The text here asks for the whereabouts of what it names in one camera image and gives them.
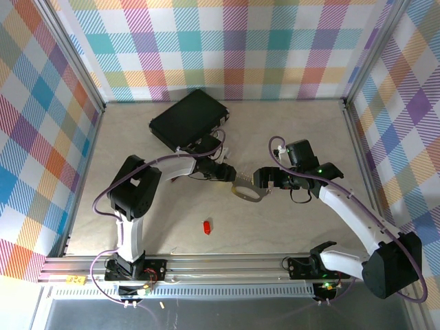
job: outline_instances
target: black cable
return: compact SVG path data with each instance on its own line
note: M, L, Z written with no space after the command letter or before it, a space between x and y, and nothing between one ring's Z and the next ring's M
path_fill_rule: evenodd
M222 152L223 152L223 147L220 148L220 153L219 153L219 155L218 155L217 157L215 157L214 159L212 159L212 160L213 160L214 162L215 162L216 160L218 160L218 159L220 158Z
M151 284L151 289L153 289L153 285L157 283L157 274L156 274L156 272L153 272L153 273L152 273L151 270L147 270L147 269L145 270L145 272L148 272L149 275L150 275L150 281L149 281L149 282L150 282L150 284ZM151 277L151 274L154 274L154 275L156 276L156 280L154 281L154 283L153 283L153 277ZM126 294L124 294L124 296L128 296L128 295L134 294L134 293L136 293L139 289L144 289L144 286L145 286L145 285L148 285L149 282L146 281L143 285L141 285L141 286L139 286L139 287L136 287L135 289L133 289L133 290L127 292Z
M294 202L295 204L307 204L307 203L309 203L309 202L311 201L311 193L310 193L310 190L307 191L307 194L309 195L309 199L306 200L306 201L296 201L296 200L294 200L294 198L293 198L293 196L292 196L292 192L293 192L293 191L294 191L293 189L290 190L290 199L291 199L291 201Z
M303 265L303 266L310 266L309 263L303 263L303 262L299 261L298 259L292 258L291 256L285 256L285 257L282 259L282 261L281 261L281 267L282 267L284 270L287 270L287 271L289 271L289 270L288 270L286 267L284 267L284 260L286 260L286 259L291 259L291 260L293 260L293 261L295 261L295 262L297 262L297 263L299 263L300 265Z
M209 180L207 177L204 177L203 179L200 179L198 177L192 177L191 174L187 175L187 177L190 177L191 179L199 180L199 181L207 181L207 180Z
M133 280L133 279L131 278L130 273L128 273L128 272L127 272L124 268L122 268L122 267L117 267L117 266L116 266L115 269L108 268L107 266L108 266L108 263L109 263L110 260L113 260L113 261L116 262L116 259L113 258L112 256L110 256L109 258L105 259L105 261L104 261L104 267L105 267L105 269L107 269L107 270L111 270L111 271L113 271L113 272L117 272L118 274L123 275L123 277L129 279L130 281Z

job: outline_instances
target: metal frame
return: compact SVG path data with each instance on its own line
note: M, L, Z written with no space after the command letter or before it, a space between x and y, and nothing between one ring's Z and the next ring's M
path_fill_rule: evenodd
M388 17L386 18L373 45L371 46L371 49L363 66L361 67L359 74L356 76L353 84L351 85L346 97L347 104L351 104L355 100L355 97L359 94L361 88L364 86L366 79L368 78L377 60L382 55L382 52L384 51L388 41L391 38L391 35L393 34L401 17L405 13L406 8L408 8L410 2L411 0L395 0Z
M305 283L304 280L290 280L289 273L281 267L286 256L308 257L308 254L163 254L146 256L147 259L166 259L164 285L175 284L280 284ZM108 256L97 260L94 277L104 282L104 262ZM88 276L93 256L67 256L48 258L43 266L39 283L50 285L64 284L67 275ZM310 280L308 283L321 283L322 280ZM141 285L144 281L130 281L130 285Z
M364 184L366 186L368 198L370 200L371 206L381 215L381 217L383 217L384 209L382 208L382 205L380 203L380 198L377 193L375 183L373 181L373 176L366 160L366 153L364 148L362 147L358 130L356 129L355 120L353 118L353 109L353 105L347 105L344 103L343 100L341 100L342 114L347 125L351 143L353 144L362 179L364 180ZM412 297L421 296L420 288L418 288L414 283L403 289L402 293ZM430 317L430 313L426 307L426 304L414 304L406 300L404 302L406 310L408 312L408 316L410 318L410 322L414 329L434 329L432 318Z
M72 230L74 229L74 219L76 218L76 214L78 213L78 208L80 205L81 196L83 195L84 187L85 187L85 181L87 178L87 175L89 174L90 164L91 160L93 159L93 155L95 152L96 142L98 140L98 134L101 130L102 126L102 117L104 113L100 113L98 116L98 119L96 120L96 131L95 136L93 138L93 142L90 146L90 152L87 156L87 161L85 164L84 173L82 174L82 177L80 178L78 192L76 193L76 196L74 198L74 206L72 208L72 212L70 213L69 217L67 218L67 225L65 227L65 230L63 232L63 235L61 237L60 241L60 247L56 253L57 256L64 256L66 253L67 245L69 244L70 240L70 234L72 233Z
M104 112L105 101L98 91L98 88L96 88L87 68L84 66L81 57L76 51L74 44L70 40L69 35L61 23L57 13L55 12L54 7L49 0L34 0L34 2L51 33L54 35L57 44L66 56L67 61L70 63L71 68L84 86L87 94L93 102L93 105L95 108L100 109L101 112Z

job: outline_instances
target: black case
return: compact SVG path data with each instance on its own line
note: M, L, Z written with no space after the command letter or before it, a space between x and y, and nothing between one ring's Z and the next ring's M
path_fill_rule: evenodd
M201 89L196 89L151 120L151 132L176 151L193 145L229 118L228 109Z

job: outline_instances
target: wire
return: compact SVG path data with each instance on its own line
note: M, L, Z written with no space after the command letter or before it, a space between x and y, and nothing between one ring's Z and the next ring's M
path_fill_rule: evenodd
M385 227L385 225L355 196L353 195L350 191L348 191L346 188L342 187L341 185L332 182L331 180L325 179L323 177L318 177L315 175L309 175L309 174L304 174L304 173L297 173L294 172L290 169L288 169L287 167L283 166L274 156L273 152L272 152L272 142L274 140L281 140L282 141L282 147L284 148L286 145L286 141L284 140L284 138L282 138L281 136L275 135L272 136L269 140L269 154L270 157L274 160L274 162L276 162L278 164L278 166L284 170L285 172L291 174L291 175L295 175L297 177L304 177L307 179L313 179L313 180L318 180L318 181L322 181L325 182L326 184L338 189L341 193L343 193L344 195L346 195L349 199L351 199L353 201L353 203L355 203L363 212L365 212L366 215L368 215L368 217L373 220L380 228L381 230L387 234L390 239L393 240L393 242L403 251L403 253L405 254L405 256L408 258L408 260L410 261L410 264L412 265L412 267L414 268L415 272L417 273L420 283L421 283L421 287L423 289L423 294L421 296L421 298L411 298L411 297L407 297L405 295L403 295L401 292L397 292L397 295L401 296L403 299L410 301L412 303L424 303L426 301L426 299L428 298L428 287L426 285L426 281L425 278L423 276L423 274L421 273L421 269L418 266L416 260L413 258L413 256L411 255L411 253L408 251L408 249L406 249L406 247L388 230L387 227ZM345 291L338 297L338 299L343 296L345 293Z
M347 292L349 292L351 290L351 288L353 287L353 285L356 282L356 277L353 277L353 280L350 282L349 287L347 287L339 296L335 296L335 298L331 299L332 302L338 301L339 299L341 299L342 297L344 297Z
M339 277L339 281L338 281L338 283L336 283L336 287L337 287L339 284L342 283L342 275L341 275L341 272L338 272L338 277Z
M219 153L219 155L217 156L217 157L215 157L214 159L212 159L213 161L216 161L216 160L218 160L219 158L220 158L220 156L221 156L221 153L223 152L223 146L221 147L221 150L220 150L220 153Z
M309 199L306 200L306 201L295 201L294 198L292 197L292 192L293 192L293 191L294 191L293 189L290 190L290 199L291 199L291 201L294 202L295 204L307 204L307 203L309 203L309 202L311 201L310 190L307 191L307 194L309 195Z
M215 131L220 131L223 133L223 139L221 141L221 143L216 146L214 149L212 149L211 151L208 151L207 153L197 153L197 154L189 154L189 153L174 153L172 155L166 155L166 156L162 156L159 157L157 159L154 159L148 163L145 163L141 166L139 166L138 168L136 168L135 170L132 170L130 173L128 173L127 175L125 175L124 177L122 177L121 179L119 179L118 181L116 181L115 183L111 184L108 188L105 188L93 201L92 204L92 209L93 211L98 214L98 215L104 215L104 216L108 216L108 217L112 217L115 218L117 221L119 221L120 223L122 223L122 219L121 217L119 217L116 214L113 213L109 213L109 212L103 212L103 211L99 211L97 209L97 205L99 203L99 201L111 190L113 190L114 188L116 188L117 186L119 186L120 184L122 184L123 182L125 182L126 180L132 178L133 176L135 176L136 174L138 174L140 171L144 170L145 168L147 168L148 166L163 162L164 160L170 160L173 158L179 158L179 157L191 157L191 158L199 158L199 157L205 157L205 156L209 156L212 155L213 153L215 153L217 150L219 150L221 148L221 146L223 146L223 143L225 143L225 139L226 139L226 133L223 129L216 129Z
M151 285L151 291L153 291L154 284L156 284L157 280L158 280L157 272L154 269L151 269L151 268L145 269L144 272L148 272L148 275L150 276L150 281L149 282L150 282L150 285ZM140 285L139 287L136 287L135 289L125 293L124 296L129 296L130 294L136 293L139 289L144 289L145 285L148 285L149 282L147 281L143 285Z
M199 177L192 177L191 174L187 175L187 177L194 179L194 180L199 180L199 181L208 181L209 179L207 177L199 178Z
M114 188L116 188L117 186L119 186L120 184L122 184L123 182L125 182L126 180L132 178L133 176L135 176L136 174L138 174L140 171L144 170L144 169L147 168L148 166L151 166L151 165L157 164L157 163L159 163L159 162L163 162L164 160L170 160L170 159L173 159L173 158L179 158L179 157L198 158L198 157L205 157L205 156L212 155L213 153L215 153L217 150L219 150L219 149L223 146L223 144L225 143L225 140L226 140L226 133L225 133L225 131L224 131L223 129L216 129L214 132L216 132L216 131L220 131L220 132L223 133L223 139L222 139L221 143L220 143L218 146L216 146L214 149L212 149L211 151L208 151L207 153L198 153L198 154L186 154L186 153L184 153L184 154L181 154L181 153L176 154L176 153L175 153L175 154L172 154L172 155L166 155L166 156L159 157L159 158L157 158L157 159L155 159L155 160L152 160L151 162L148 162L148 163L145 163L145 164L139 166L139 167L136 168L135 170L132 170L130 173L128 173L127 175L125 175L124 177L122 177L121 179L119 179L118 181L116 181L116 182L114 182L113 184L111 184L108 188L104 189L104 190L103 190L103 191L102 191L102 192L101 192L101 193L95 198L95 200L93 201L93 204L92 204L92 209L93 209L93 211L94 211L97 215L104 215L104 216L112 217L112 218L116 219L116 223L117 223L117 225L118 225L118 231L119 231L119 234L120 234L120 235L118 235L118 236L120 236L120 241L118 241L118 246L121 246L121 245L124 243L124 241L123 241L123 237L124 237L124 235L123 235L123 228L122 228L122 219L121 219L121 217L119 217L119 216L116 215L116 214L109 213L109 212L99 211L99 210L97 209L97 205L98 205L99 201L100 201L100 200L101 200L101 199L102 199L102 198L103 198L103 197L104 197L109 191L113 190ZM104 290L101 289L101 287L98 285L98 283L96 282L96 280L95 280L95 278L94 278L94 265L95 265L96 261L97 261L101 256L103 256L104 254L113 254L113 253L116 253L117 251L118 251L118 249L116 249L116 250L105 250L105 251L102 251L101 253L99 253L99 254L95 257L95 259L91 262L91 265L90 265L90 277L91 277L92 282L93 282L94 285L96 286L96 288L97 288L97 289L98 289L98 290L99 290L99 291L100 291L100 292L101 292L106 298L108 298L109 300L111 300L111 301L113 301L113 302L115 302L115 303L118 303L118 304L120 304L120 305L125 305L125 303L122 302L121 300L115 299L115 298L111 297L110 295L106 294L106 293L104 292Z
M284 270L287 270L287 271L289 271L289 270L288 270L286 267L284 267L284 260L286 260L286 259L291 259L291 260L293 260L293 261L295 261L295 262L297 262L297 263L299 263L300 265L303 265L303 266L310 266L309 263L303 263L303 262L299 261L298 259L292 258L291 256L285 256L285 257L282 259L282 261L281 261L281 267L282 267Z
M132 278L131 278L130 273L128 273L124 268L122 268L122 267L119 267L119 268L116 268L116 269L111 269L111 268L109 268L109 267L108 267L108 264L109 264L109 261L110 261L110 260L114 260L114 261L116 261L116 259L113 258L112 256L110 256L109 258L105 259L105 261L104 261L104 268L105 268L106 270L115 271L115 272L117 272L119 275L123 275L123 277L125 277L125 278L129 279L130 281L132 281Z

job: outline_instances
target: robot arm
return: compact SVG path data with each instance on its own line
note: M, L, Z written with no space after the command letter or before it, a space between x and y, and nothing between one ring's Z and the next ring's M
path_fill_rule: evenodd
M219 144L218 139L207 134L194 148L186 148L175 153L186 157L175 157L166 162L150 165L108 192L111 207L122 220L117 221L118 253L115 259L118 267L122 267L125 274L128 273L131 278L137 278L142 271L145 253L142 247L144 215L149 211L160 183L196 172L202 173L207 179L215 178L216 181L229 182L235 179L236 171L233 167L215 162L222 155L223 148L219 150L219 156L214 155L214 159L209 156L197 159L188 157L192 154L200 155L211 151ZM112 184L144 164L144 160L138 156L129 156Z
M335 183L344 175L331 163L320 165L318 158L306 140L294 142L283 150L287 153L290 170L297 173L322 177ZM379 298L386 298L419 279L414 267L402 249L361 210L349 197L337 188L317 179L292 176L279 168L260 168L254 173L254 183L267 188L309 190L316 198L334 210L361 240L366 252L343 248L336 242L323 243L310 251L311 270L316 274L326 270L343 272L361 278ZM402 243L421 267L421 241L414 232L401 233L396 227L369 208L382 225Z

